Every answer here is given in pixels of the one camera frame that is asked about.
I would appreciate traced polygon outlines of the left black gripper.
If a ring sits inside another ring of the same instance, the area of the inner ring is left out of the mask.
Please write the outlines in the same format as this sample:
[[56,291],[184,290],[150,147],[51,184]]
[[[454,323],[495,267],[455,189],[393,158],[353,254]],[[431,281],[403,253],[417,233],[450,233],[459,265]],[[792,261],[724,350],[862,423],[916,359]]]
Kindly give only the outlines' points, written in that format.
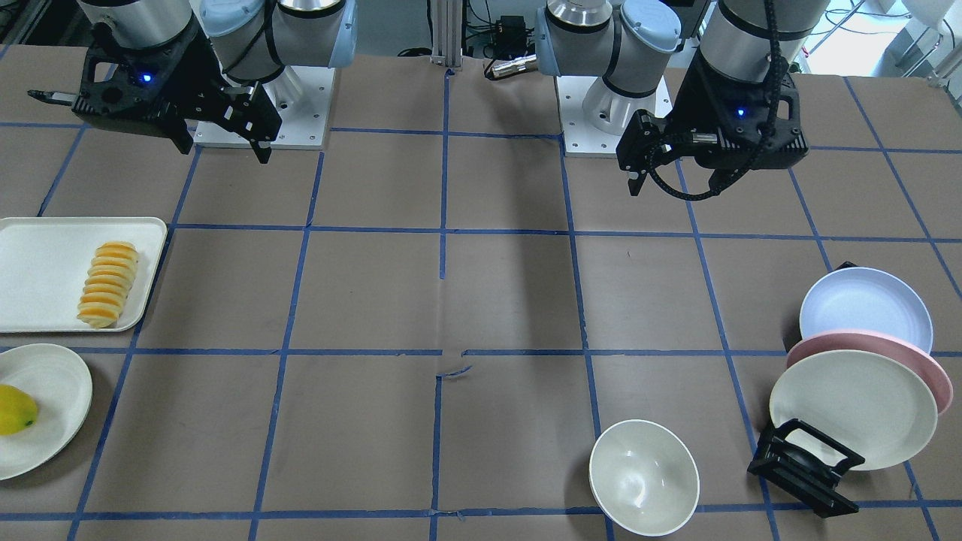
[[736,81],[697,53],[685,73],[673,109],[663,119],[636,110],[616,145],[636,198],[662,165],[691,157],[711,171],[708,187],[727,189],[748,171],[788,169],[809,153],[800,122],[800,96],[786,59],[763,59],[762,81]]

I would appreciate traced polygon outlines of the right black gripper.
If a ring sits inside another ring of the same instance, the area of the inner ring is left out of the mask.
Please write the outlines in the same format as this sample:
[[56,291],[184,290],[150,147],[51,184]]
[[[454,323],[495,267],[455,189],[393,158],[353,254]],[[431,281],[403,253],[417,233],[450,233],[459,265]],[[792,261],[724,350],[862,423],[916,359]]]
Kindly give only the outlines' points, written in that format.
[[212,122],[250,144],[266,165],[282,120],[260,83],[230,86],[199,21],[189,17],[164,44],[123,46],[107,18],[92,25],[78,92],[30,89],[46,104],[69,107],[94,128],[168,138],[182,155],[195,141],[188,120]]

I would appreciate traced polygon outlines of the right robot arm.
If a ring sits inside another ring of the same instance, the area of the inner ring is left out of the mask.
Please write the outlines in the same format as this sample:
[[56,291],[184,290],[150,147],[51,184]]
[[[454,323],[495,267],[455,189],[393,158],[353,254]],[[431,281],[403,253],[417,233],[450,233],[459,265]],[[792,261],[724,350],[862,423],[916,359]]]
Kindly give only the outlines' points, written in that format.
[[345,68],[354,1],[81,1],[92,45],[76,92],[28,90],[94,128],[166,138],[182,154],[188,122],[236,134],[262,164],[289,107],[269,86],[296,66]]

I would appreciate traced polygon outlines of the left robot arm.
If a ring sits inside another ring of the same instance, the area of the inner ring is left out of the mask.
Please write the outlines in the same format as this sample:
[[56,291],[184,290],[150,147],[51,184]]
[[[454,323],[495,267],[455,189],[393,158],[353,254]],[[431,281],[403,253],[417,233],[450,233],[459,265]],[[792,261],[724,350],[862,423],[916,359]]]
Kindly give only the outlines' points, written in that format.
[[790,65],[827,9],[824,1],[719,1],[664,117],[646,109],[682,42],[661,1],[547,1],[534,31],[538,68],[594,77],[586,110],[619,137],[630,195],[646,179],[687,201],[721,195],[757,169],[807,157]]

